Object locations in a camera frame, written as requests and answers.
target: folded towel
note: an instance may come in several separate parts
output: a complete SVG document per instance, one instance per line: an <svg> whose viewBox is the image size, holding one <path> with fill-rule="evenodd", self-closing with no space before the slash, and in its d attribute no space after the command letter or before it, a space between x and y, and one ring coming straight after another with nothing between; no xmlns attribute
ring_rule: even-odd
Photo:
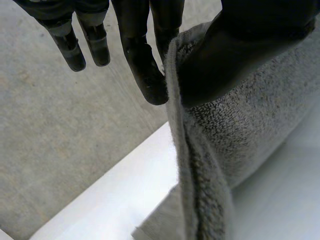
<svg viewBox="0 0 320 240"><path fill-rule="evenodd" d="M231 189L261 166L319 99L317 24L302 43L259 67L228 94L184 108L177 68L209 25L181 33L169 46L167 112L179 185L133 233L136 240L237 239Z"/></svg>

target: gray floor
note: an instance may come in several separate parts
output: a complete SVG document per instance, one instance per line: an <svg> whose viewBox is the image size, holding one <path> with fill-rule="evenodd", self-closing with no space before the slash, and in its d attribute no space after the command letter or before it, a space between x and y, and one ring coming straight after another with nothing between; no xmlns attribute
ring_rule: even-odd
<svg viewBox="0 0 320 240"><path fill-rule="evenodd" d="M217 0L187 0L182 29L220 9ZM112 7L104 24L111 63L101 68L73 21L87 62L75 73L42 26L0 2L0 229L14 240L28 239L167 120L135 84ZM148 39L155 50L153 31Z"/></svg>

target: black robotic finger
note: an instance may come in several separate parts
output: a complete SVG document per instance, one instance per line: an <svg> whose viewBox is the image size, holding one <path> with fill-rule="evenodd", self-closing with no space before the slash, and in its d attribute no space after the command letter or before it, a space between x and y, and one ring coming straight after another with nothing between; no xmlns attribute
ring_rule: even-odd
<svg viewBox="0 0 320 240"><path fill-rule="evenodd" d="M144 98L153 105L168 101L165 77L147 44L149 0L112 0L125 58Z"/></svg>
<svg viewBox="0 0 320 240"><path fill-rule="evenodd" d="M69 67L75 72L85 69L86 61L71 25L71 15L61 19L37 21L48 30Z"/></svg>
<svg viewBox="0 0 320 240"><path fill-rule="evenodd" d="M75 12L90 49L94 63L103 67L110 63L104 19L109 0L78 1Z"/></svg>
<svg viewBox="0 0 320 240"><path fill-rule="evenodd" d="M75 71L86 67L78 40L71 25L74 8L66 0L14 0L50 33L65 61Z"/></svg>
<svg viewBox="0 0 320 240"><path fill-rule="evenodd" d="M162 61L170 41L179 34L185 0L150 0L156 46Z"/></svg>

